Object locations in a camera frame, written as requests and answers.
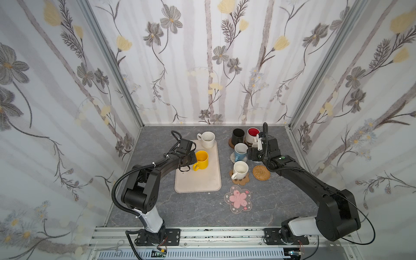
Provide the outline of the yellow mug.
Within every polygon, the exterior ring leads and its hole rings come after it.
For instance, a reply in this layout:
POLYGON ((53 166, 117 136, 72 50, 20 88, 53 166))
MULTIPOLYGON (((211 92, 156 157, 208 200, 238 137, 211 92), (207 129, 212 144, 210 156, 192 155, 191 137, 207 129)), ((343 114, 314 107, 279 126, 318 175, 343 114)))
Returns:
POLYGON ((209 155, 206 151, 198 151, 196 153, 197 162, 193 165, 193 170, 204 170, 209 165, 209 155))

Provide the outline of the rattan wicker round coaster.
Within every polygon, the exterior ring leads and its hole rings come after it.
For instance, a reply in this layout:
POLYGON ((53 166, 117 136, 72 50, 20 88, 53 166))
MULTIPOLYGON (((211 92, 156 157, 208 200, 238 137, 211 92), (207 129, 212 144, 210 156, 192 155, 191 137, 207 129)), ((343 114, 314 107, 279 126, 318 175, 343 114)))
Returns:
POLYGON ((259 181, 269 180, 271 177, 270 171, 263 165, 257 165, 252 169, 252 174, 255 179, 259 181))

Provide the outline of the white mug red inside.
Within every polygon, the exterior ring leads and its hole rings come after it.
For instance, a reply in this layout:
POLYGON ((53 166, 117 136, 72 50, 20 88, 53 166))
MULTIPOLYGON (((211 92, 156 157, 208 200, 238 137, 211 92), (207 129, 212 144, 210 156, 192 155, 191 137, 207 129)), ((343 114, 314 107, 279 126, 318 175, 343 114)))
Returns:
POLYGON ((247 130, 247 134, 245 137, 245 140, 248 144, 252 145, 256 142, 258 142, 258 135, 260 134, 260 130, 255 128, 255 127, 251 127, 247 130))

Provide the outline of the white mug blue handle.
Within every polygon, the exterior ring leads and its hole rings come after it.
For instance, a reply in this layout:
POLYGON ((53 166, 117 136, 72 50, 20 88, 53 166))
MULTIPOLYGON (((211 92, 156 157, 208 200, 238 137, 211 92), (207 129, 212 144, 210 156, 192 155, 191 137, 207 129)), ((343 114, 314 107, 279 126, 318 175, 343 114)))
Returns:
POLYGON ((238 143, 234 148, 235 162, 247 160, 248 146, 244 143, 238 143))

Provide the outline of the plain white mug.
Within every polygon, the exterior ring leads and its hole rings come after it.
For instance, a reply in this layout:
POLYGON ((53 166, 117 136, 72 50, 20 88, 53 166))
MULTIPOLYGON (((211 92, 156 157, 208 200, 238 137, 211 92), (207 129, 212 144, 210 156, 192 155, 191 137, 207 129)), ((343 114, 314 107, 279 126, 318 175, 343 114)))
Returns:
POLYGON ((231 178, 232 180, 242 180, 247 176, 248 171, 249 166, 246 162, 237 161, 234 163, 231 178))

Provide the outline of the black ceramic mug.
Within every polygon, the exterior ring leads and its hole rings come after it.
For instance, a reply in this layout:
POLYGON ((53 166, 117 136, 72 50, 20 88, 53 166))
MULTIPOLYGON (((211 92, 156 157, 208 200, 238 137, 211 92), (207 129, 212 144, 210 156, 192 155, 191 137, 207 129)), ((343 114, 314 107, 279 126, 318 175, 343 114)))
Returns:
POLYGON ((233 146, 243 143, 245 137, 245 131, 241 128, 236 128, 232 132, 231 143, 233 146))

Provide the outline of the woven multicolour round coaster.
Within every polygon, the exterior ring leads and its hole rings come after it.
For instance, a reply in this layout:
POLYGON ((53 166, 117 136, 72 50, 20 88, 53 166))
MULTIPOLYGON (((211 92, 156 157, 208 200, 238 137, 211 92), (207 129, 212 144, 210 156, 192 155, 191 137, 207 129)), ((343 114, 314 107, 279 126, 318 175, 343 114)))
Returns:
MULTIPOLYGON (((235 154, 234 153, 232 153, 231 155, 230 155, 230 160, 233 162, 233 163, 235 163, 236 162, 236 160, 235 160, 235 154)), ((243 162, 246 162, 247 161, 247 156, 245 156, 244 158, 243 158, 243 160, 242 160, 243 162)))

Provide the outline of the beige serving tray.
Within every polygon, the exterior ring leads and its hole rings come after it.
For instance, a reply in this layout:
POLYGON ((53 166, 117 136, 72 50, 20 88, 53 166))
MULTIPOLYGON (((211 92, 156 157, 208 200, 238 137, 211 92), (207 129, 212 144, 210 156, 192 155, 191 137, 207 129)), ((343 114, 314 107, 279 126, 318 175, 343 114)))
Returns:
POLYGON ((193 140, 198 151, 207 151, 209 165, 206 169, 194 171, 192 166, 189 171, 182 172, 176 169, 174 189, 177 193, 213 192, 219 191, 222 187, 221 170, 217 142, 210 149, 205 149, 200 140, 193 140))

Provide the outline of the brown paw coaster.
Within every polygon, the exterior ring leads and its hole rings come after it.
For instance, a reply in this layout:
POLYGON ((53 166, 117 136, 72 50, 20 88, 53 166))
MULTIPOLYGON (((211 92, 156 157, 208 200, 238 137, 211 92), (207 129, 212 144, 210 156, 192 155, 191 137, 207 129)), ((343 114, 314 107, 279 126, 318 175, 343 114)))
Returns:
POLYGON ((236 185, 245 186, 247 183, 250 182, 249 172, 240 173, 231 170, 229 172, 229 176, 231 178, 231 181, 236 185))

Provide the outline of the brown cork round coaster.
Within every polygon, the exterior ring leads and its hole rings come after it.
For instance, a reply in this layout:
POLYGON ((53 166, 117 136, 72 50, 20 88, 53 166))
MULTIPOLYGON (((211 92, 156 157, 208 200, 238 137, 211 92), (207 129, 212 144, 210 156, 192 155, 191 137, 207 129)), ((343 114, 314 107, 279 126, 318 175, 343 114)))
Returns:
POLYGON ((230 146, 232 149, 234 149, 234 148, 235 148, 235 145, 232 143, 232 139, 231 139, 231 138, 229 139, 228 144, 229 144, 229 146, 230 146))

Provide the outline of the pink flower coaster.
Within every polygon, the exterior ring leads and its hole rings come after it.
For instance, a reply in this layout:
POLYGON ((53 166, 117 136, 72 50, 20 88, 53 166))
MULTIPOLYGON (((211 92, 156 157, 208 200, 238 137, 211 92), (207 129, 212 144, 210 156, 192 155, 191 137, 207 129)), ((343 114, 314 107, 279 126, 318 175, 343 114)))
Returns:
POLYGON ((230 191, 224 195, 224 201, 230 206, 234 214, 251 211, 253 204, 251 202, 252 193, 247 189, 242 189, 237 185, 230 188, 230 191))

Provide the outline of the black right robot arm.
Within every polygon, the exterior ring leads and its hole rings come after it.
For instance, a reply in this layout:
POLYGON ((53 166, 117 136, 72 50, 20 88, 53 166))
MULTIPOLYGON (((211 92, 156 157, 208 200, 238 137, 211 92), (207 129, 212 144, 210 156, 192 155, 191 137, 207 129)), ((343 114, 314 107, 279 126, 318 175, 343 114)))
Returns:
POLYGON ((247 157, 260 161, 270 172, 291 181, 317 205, 312 217, 293 217, 281 223, 280 236, 285 243, 293 243, 301 236, 323 236, 336 241, 361 228, 355 197, 347 189, 338 190, 302 168, 290 156, 281 155, 275 138, 261 140, 262 149, 250 147, 247 157))

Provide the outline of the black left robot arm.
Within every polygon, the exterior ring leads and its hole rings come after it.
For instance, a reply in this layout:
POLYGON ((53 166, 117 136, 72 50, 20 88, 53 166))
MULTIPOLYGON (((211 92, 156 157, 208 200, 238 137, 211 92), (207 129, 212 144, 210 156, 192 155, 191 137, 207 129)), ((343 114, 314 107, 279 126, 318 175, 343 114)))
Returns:
POLYGON ((122 175, 119 180, 127 181, 118 208, 137 216, 145 231, 151 234, 160 233, 164 221, 157 211, 156 203, 161 179, 172 171, 184 167, 189 169, 195 164, 197 162, 195 150, 195 142, 181 139, 174 148, 164 154, 161 161, 146 166, 135 166, 122 175))

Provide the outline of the white speckled cup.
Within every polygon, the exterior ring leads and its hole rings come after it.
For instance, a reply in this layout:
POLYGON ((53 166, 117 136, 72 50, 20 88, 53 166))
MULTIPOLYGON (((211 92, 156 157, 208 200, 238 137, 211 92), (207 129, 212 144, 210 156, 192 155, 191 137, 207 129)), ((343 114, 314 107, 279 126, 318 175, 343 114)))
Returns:
POLYGON ((205 149, 211 149, 214 147, 215 145, 215 134, 213 132, 210 131, 206 131, 204 133, 198 133, 197 134, 197 139, 201 141, 201 145, 205 148, 205 149))

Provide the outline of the aluminium corner post left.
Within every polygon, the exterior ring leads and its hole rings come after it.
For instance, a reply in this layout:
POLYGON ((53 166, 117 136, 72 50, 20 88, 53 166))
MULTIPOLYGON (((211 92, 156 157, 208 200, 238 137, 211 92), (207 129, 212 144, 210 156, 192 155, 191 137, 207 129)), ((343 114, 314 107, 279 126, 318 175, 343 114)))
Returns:
POLYGON ((133 116, 133 119, 136 123, 136 125, 142 129, 145 124, 143 123, 140 114, 135 106, 135 103, 131 97, 130 92, 128 91, 128 87, 125 84, 124 79, 122 78, 122 73, 120 71, 119 65, 117 64, 115 55, 113 54, 108 41, 104 35, 104 33, 102 32, 100 25, 93 13, 92 7, 90 5, 90 3, 88 1, 85 0, 78 0, 77 1, 84 18, 87 21, 87 24, 89 25, 93 36, 101 50, 102 55, 104 56, 104 59, 106 60, 108 66, 110 67, 110 71, 112 72, 112 74, 115 77, 115 80, 121 90, 121 93, 124 97, 125 102, 127 103, 131 114, 133 116))

